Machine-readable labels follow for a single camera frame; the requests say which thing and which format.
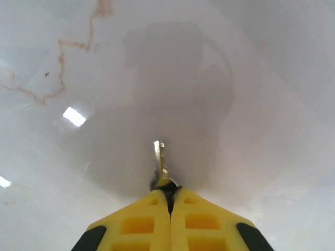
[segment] rectangular cutout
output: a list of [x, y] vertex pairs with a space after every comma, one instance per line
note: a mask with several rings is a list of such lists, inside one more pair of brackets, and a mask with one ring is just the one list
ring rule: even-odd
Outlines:
[[187, 241], [188, 251], [229, 251], [223, 238], [191, 236]]
[[186, 204], [195, 204], [195, 201], [190, 198], [185, 198], [184, 203]]
[[150, 251], [150, 242], [114, 243], [111, 251]]
[[122, 222], [120, 234], [153, 233], [154, 226], [153, 217], [131, 217]]
[[150, 201], [150, 203], [148, 204], [148, 206], [154, 206], [154, 205], [158, 205], [158, 200], [154, 199], [152, 201]]
[[185, 217], [187, 229], [220, 229], [218, 219], [211, 214], [188, 214]]

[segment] orange crack line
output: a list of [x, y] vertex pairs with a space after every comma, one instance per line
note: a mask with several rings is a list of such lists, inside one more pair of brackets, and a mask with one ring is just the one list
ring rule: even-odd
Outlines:
[[[49, 99], [55, 99], [57, 98], [62, 92], [66, 91], [66, 86], [64, 82], [64, 75], [65, 75], [65, 51], [64, 46], [73, 46], [77, 47], [79, 49], [84, 49], [86, 51], [89, 51], [91, 49], [91, 44], [93, 41], [93, 35], [94, 35], [94, 26], [93, 26], [93, 19], [94, 18], [104, 18], [107, 16], [110, 16], [113, 14], [113, 8], [111, 7], [113, 0], [98, 0], [98, 7], [93, 11], [93, 13], [90, 15], [90, 32], [88, 37], [88, 44], [85, 43], [79, 43], [79, 42], [68, 42], [64, 40], [59, 40], [59, 48], [60, 48], [60, 56], [58, 57], [58, 62], [60, 64], [61, 71], [59, 73], [59, 80], [60, 80], [60, 88], [55, 91], [53, 94], [47, 94], [43, 97], [39, 98], [37, 94], [35, 94], [33, 91], [29, 89], [25, 89], [22, 86], [18, 87], [9, 87], [3, 84], [0, 84], [0, 88], [3, 88], [5, 90], [13, 90], [16, 92], [24, 93], [28, 97], [31, 97], [36, 103], [40, 105], [46, 105], [47, 100]], [[11, 72], [11, 79], [12, 81], [15, 80], [16, 74], [12, 69], [6, 69]]]

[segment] black rubber edge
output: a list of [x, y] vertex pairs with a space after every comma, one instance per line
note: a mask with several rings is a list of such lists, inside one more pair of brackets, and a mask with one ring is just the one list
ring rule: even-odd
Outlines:
[[107, 228], [105, 226], [97, 226], [85, 232], [79, 241], [75, 244], [72, 251], [96, 251], [103, 239]]
[[274, 251], [258, 229], [245, 223], [238, 223], [236, 228], [250, 251]]

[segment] stain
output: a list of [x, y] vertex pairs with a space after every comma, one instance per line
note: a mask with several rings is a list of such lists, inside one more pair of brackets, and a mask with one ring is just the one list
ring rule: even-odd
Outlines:
[[[36, 103], [40, 105], [46, 105], [48, 100], [52, 100], [57, 98], [60, 94], [66, 91], [66, 86], [64, 82], [64, 75], [65, 75], [65, 51], [64, 47], [65, 46], [71, 46], [71, 47], [77, 47], [79, 49], [83, 49], [86, 51], [89, 51], [91, 49], [91, 44], [93, 41], [93, 36], [94, 36], [94, 26], [93, 26], [93, 20], [95, 18], [104, 18], [108, 17], [113, 14], [113, 8], [112, 8], [112, 2], [113, 0], [98, 0], [98, 6], [96, 9], [92, 12], [90, 15], [90, 28], [89, 28], [89, 33], [88, 33], [88, 43], [80, 43], [80, 42], [69, 42], [65, 40], [59, 40], [59, 48], [60, 48], [60, 55], [58, 57], [58, 63], [60, 64], [60, 73], [59, 73], [59, 80], [60, 80], [60, 87], [58, 90], [56, 90], [52, 94], [47, 94], [42, 97], [38, 97], [37, 94], [35, 94], [33, 91], [26, 89], [22, 86], [18, 87], [9, 87], [3, 84], [0, 84], [0, 87], [5, 89], [5, 90], [12, 90], [20, 93], [24, 93], [26, 96], [32, 98]], [[15, 80], [16, 78], [16, 73], [12, 69], [6, 69], [12, 71], [11, 74], [11, 79], [12, 81]]]
[[97, 52], [97, 51], [100, 51], [100, 50], [105, 50], [105, 49], [109, 49], [111, 45], [113, 45], [114, 43], [112, 42], [99, 42], [99, 43], [96, 43], [94, 45], [94, 49], [93, 49], [93, 52]]
[[15, 201], [14, 201], [14, 200], [12, 200], [12, 201], [7, 201], [7, 200], [5, 200], [5, 201], [4, 201], [4, 205], [6, 205], [6, 206], [13, 205], [13, 204], [15, 204]]

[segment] white ceramic surface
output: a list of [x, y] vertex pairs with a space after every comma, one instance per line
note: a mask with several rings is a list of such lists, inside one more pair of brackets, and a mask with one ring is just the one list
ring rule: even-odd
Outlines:
[[182, 185], [276, 250], [334, 250], [334, 12], [0, 0], [0, 250], [70, 250], [148, 193], [156, 139]]

